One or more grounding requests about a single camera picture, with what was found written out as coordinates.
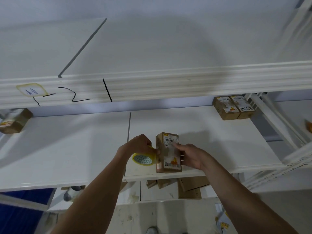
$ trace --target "floor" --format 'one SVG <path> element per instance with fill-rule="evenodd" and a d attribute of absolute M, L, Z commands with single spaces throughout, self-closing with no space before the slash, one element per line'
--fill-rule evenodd
<path fill-rule="evenodd" d="M 263 193 L 260 197 L 298 233 L 311 233 L 312 190 Z M 215 234 L 218 202 L 218 198 L 208 198 L 120 205 L 115 208 L 107 234 L 145 234 L 150 226 L 157 226 L 161 234 Z M 231 226 L 227 234 L 232 233 L 237 232 Z"/>

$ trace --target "hand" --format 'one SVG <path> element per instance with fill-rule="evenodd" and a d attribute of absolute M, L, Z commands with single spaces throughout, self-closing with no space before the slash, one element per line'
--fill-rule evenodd
<path fill-rule="evenodd" d="M 151 145 L 152 142 L 142 134 L 125 143 L 118 150 L 127 154 L 129 157 L 134 153 L 160 154 L 160 150 L 149 147 Z"/>
<path fill-rule="evenodd" d="M 199 170 L 204 169 L 204 166 L 201 162 L 201 157 L 205 155 L 209 155 L 206 151 L 200 148 L 197 148 L 193 144 L 182 145 L 182 144 L 175 143 L 174 146 L 177 149 L 184 151 L 184 156 L 183 156 L 184 161 L 181 161 L 182 165 L 195 168 L 195 169 L 199 169 Z"/>

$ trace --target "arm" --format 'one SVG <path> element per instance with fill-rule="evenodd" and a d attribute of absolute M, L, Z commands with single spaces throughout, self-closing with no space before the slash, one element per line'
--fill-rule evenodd
<path fill-rule="evenodd" d="M 121 146 L 113 160 L 70 206 L 51 234 L 105 233 L 115 209 L 128 159 L 133 153 L 158 152 L 148 145 L 151 145 L 151 141 L 145 135 L 139 135 Z"/>
<path fill-rule="evenodd" d="M 191 144 L 175 146 L 185 152 L 183 165 L 203 170 L 238 233 L 297 233 L 209 153 Z"/>

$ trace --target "person's left hand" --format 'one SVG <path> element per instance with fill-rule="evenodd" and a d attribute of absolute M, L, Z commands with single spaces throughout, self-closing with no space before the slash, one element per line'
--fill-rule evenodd
<path fill-rule="evenodd" d="M 152 142 L 144 135 L 138 135 L 132 140 L 122 145 L 119 150 L 127 154 L 129 157 L 134 153 L 141 154 L 160 154 L 158 149 L 153 149 L 150 146 Z"/>

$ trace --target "person's left arm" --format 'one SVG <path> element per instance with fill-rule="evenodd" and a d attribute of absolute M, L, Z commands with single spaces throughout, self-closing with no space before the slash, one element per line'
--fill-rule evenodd
<path fill-rule="evenodd" d="M 149 145 L 151 141 L 142 134 L 121 146 L 113 160 L 66 211 L 51 234 L 105 233 L 115 209 L 127 161 L 133 153 L 158 152 Z"/>

